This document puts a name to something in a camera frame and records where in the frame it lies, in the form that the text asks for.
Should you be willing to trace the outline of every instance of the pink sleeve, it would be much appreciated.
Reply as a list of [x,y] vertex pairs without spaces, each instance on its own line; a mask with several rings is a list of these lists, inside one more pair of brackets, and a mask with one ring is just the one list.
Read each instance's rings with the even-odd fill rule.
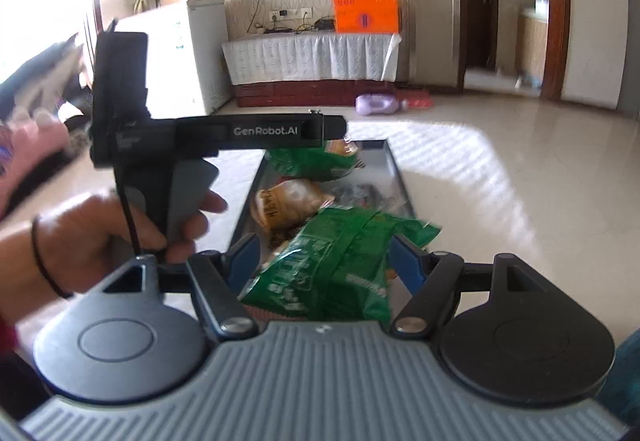
[[14,350],[17,344],[18,336],[15,333],[15,328],[8,326],[0,318],[0,355]]

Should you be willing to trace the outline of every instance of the black circular pad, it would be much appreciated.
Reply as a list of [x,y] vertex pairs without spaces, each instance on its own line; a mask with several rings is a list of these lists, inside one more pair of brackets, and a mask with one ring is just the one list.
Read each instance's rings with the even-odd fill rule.
[[444,328],[447,368],[509,404],[559,405],[593,395],[613,362],[609,331],[567,297],[516,293],[470,309]]
[[40,374],[78,401],[133,403],[193,374],[206,355],[199,324],[143,294],[85,297],[49,323],[34,345]]

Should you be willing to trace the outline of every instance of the orange box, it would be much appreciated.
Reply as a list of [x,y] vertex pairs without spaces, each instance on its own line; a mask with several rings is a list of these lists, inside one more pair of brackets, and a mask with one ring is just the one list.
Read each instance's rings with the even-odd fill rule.
[[398,33],[398,0],[334,0],[338,33]]

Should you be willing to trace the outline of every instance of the purple bottle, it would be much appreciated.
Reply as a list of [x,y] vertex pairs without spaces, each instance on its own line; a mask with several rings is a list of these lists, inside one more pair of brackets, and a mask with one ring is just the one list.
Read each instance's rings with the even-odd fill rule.
[[393,114],[399,108],[400,103],[392,94],[361,94],[356,98],[356,112],[361,116]]

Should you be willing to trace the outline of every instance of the wooden cabinet base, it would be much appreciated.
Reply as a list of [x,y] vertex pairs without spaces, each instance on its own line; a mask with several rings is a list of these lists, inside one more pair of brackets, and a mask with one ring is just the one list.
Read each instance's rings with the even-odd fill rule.
[[354,106],[361,94],[394,94],[393,82],[318,80],[234,85],[238,106]]

